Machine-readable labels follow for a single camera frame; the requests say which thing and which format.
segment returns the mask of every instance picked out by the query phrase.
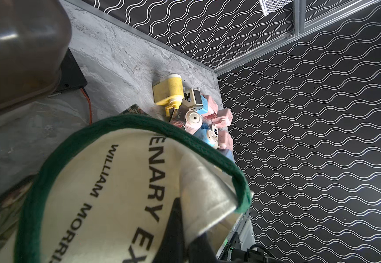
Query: dark metal object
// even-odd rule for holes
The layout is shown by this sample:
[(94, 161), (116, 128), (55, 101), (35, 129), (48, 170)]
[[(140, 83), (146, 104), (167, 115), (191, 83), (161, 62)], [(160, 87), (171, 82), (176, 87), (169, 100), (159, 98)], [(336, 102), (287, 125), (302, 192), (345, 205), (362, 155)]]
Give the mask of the dark metal object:
[(266, 255), (265, 250), (256, 251), (253, 249), (246, 249), (246, 251), (244, 251), (241, 250), (238, 245), (229, 247), (227, 257), (222, 258), (219, 262), (284, 263), (282, 260)]
[(58, 0), (0, 0), (0, 113), (56, 88), (71, 35)]
[[(237, 249), (237, 250), (242, 249), (239, 233), (237, 232), (234, 233), (233, 237), (227, 243), (227, 246), (225, 247), (225, 251), (230, 250), (230, 248)], [(224, 253), (224, 255), (222, 255), (221, 260), (227, 260), (227, 253)]]
[(69, 49), (67, 49), (66, 55), (62, 60), (60, 70), (62, 77), (53, 94), (61, 94), (62, 92), (73, 91), (87, 86), (88, 82)]
[(232, 245), (230, 245), (232, 243), (232, 239), (235, 235), (235, 233), (238, 233), (238, 238), (239, 238), (239, 241), (243, 241), (245, 240), (245, 242), (247, 244), (243, 244), (240, 242), (240, 247), (243, 247), (243, 249), (245, 247), (249, 248), (252, 244), (255, 243), (255, 239), (253, 238), (253, 236), (250, 234), (250, 237), (252, 239), (251, 243), (249, 240), (246, 240), (248, 238), (248, 233), (246, 232), (251, 232), (253, 233), (253, 228), (251, 226), (251, 223), (250, 223), (250, 213), (249, 213), (249, 210), (246, 211), (246, 213), (242, 214), (240, 216), (240, 219), (234, 224), (233, 228), (231, 229), (230, 233), (227, 235), (226, 237), (226, 240), (227, 240), (227, 243), (226, 244), (223, 244), (219, 250), (217, 251), (216, 253), (216, 258), (218, 259), (221, 259), (221, 258), (224, 258), (224, 255), (226, 255), (228, 253), (228, 249), (230, 247), (232, 247)]

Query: gray countertop edge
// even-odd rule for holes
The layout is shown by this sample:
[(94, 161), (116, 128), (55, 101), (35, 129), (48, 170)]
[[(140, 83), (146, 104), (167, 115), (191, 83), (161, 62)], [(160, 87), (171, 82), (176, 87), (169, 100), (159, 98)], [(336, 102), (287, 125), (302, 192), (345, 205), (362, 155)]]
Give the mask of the gray countertop edge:
[(182, 58), (184, 58), (186, 60), (189, 60), (192, 63), (194, 63), (194, 64), (196, 64), (198, 66), (203, 67), (204, 69), (207, 69), (207, 70), (209, 70), (211, 72), (214, 72), (214, 69), (212, 69), (212, 68), (210, 68), (208, 66), (205, 66), (204, 64), (200, 63), (199, 61), (196, 61), (196, 60), (188, 57), (187, 55), (184, 55), (183, 53), (175, 50), (174, 48), (171, 48), (171, 47), (167, 46), (166, 44), (164, 44), (164, 43), (162, 43), (162, 42), (160, 42), (160, 41), (158, 41), (158, 40), (148, 36), (147, 34), (142, 33), (138, 29), (135, 29), (135, 28), (131, 27), (128, 24), (125, 24), (124, 22), (120, 21), (119, 19), (116, 19), (116, 18), (112, 17), (111, 15), (109, 15), (107, 13), (104, 13), (103, 11), (101, 11), (101, 10), (99, 10), (99, 9), (97, 9), (97, 8), (95, 8), (95, 7), (91, 6), (91, 5), (83, 2), (82, 0), (65, 0), (65, 1), (67, 1), (68, 3), (71, 3), (71, 4), (75, 5), (75, 6), (77, 6), (79, 8), (82, 8), (85, 11), (87, 11), (89, 13), (92, 13), (92, 14), (98, 16), (99, 18), (102, 18), (102, 19), (104, 19), (104, 20), (106, 20), (106, 21), (108, 21), (108, 22), (110, 22), (110, 23), (112, 23), (114, 25), (117, 25), (118, 27), (120, 27), (120, 28), (122, 28), (122, 29), (124, 29), (124, 30), (126, 30), (126, 31), (128, 31), (128, 32), (130, 32), (132, 34), (134, 34), (136, 36), (139, 36), (140, 38), (145, 39), (146, 41), (151, 42), (152, 44), (155, 44), (155, 45), (157, 45), (157, 46), (159, 46), (161, 48), (164, 48), (164, 49), (166, 49), (166, 50), (168, 50), (168, 51), (170, 51), (170, 52), (172, 52), (172, 53), (174, 53), (174, 54), (176, 54), (176, 55), (178, 55), (178, 56), (180, 56), (180, 57), (182, 57)]

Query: black cable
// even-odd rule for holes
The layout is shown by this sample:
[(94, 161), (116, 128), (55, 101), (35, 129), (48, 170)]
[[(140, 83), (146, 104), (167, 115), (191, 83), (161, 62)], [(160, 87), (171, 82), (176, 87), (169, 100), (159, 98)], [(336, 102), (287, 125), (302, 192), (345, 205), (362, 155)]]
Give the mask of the black cable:
[(274, 255), (272, 255), (271, 252), (269, 252), (269, 250), (267, 250), (264, 246), (262, 245), (258, 245), (258, 244), (254, 244), (254, 245), (251, 245), (250, 249), (254, 249), (255, 247), (258, 247), (260, 248), (261, 250), (265, 251), (269, 256), (271, 256), (272, 258), (276, 258), (274, 257)]
[(85, 90), (85, 88), (82, 87), (81, 89), (85, 92), (85, 95), (87, 95), (87, 97), (89, 98), (88, 93), (87, 93), (87, 91)]

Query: pile of toys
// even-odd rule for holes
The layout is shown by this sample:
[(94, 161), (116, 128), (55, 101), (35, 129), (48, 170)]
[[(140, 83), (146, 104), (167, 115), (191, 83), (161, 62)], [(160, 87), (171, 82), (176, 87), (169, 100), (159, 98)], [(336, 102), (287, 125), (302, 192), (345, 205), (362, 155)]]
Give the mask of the pile of toys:
[(152, 90), (154, 102), (166, 107), (166, 116), (170, 117), (172, 125), (193, 134), (234, 161), (233, 139), (224, 129), (233, 119), (230, 109), (218, 110), (214, 99), (198, 89), (183, 91), (182, 78), (178, 74), (162, 78)]

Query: white wavy line pattern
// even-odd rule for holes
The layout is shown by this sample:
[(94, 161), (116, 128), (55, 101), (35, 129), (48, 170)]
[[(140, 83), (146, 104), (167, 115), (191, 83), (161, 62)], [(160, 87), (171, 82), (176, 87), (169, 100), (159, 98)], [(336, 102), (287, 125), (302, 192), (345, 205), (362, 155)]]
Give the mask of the white wavy line pattern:
[[(346, 3), (310, 0), (307, 19)], [(381, 2), (219, 76), (256, 242), (381, 263)]]
[(83, 0), (209, 67), (288, 33), (292, 6), (264, 17), (259, 0)]

